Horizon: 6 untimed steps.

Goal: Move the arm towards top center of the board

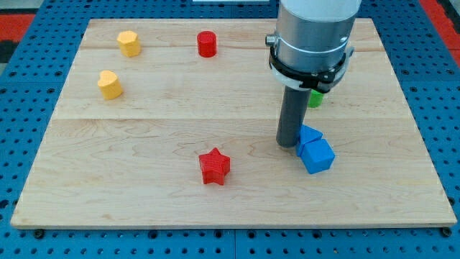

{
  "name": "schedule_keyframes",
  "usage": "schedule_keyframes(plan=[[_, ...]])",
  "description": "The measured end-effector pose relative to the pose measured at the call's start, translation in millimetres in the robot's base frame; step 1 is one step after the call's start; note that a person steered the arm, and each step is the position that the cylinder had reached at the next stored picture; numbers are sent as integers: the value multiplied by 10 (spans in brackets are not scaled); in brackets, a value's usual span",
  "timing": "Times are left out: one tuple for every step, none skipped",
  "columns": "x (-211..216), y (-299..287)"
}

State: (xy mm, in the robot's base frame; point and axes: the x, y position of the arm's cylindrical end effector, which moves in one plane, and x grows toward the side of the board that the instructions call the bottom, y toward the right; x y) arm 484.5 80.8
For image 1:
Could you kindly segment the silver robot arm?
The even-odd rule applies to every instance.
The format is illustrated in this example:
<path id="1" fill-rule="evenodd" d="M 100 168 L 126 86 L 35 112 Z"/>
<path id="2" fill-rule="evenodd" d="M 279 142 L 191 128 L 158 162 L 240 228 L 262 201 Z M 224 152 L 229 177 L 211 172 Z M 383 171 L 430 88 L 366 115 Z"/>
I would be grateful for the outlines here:
<path id="1" fill-rule="evenodd" d="M 296 91 L 328 93 L 343 78 L 361 0 L 281 0 L 265 38 L 273 76 Z"/>

